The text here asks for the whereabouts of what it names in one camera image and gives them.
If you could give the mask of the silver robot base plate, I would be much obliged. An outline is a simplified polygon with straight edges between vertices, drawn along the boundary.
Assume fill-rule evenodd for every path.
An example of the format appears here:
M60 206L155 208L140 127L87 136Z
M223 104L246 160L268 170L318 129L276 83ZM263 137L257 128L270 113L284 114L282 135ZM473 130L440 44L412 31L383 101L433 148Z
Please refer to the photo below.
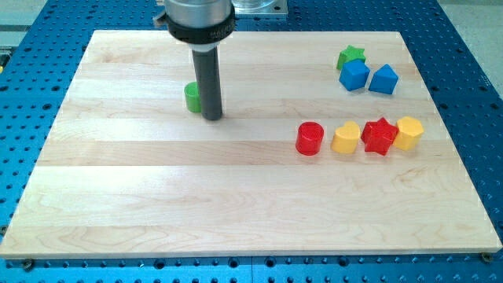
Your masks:
M238 18L286 18L287 0L232 0Z

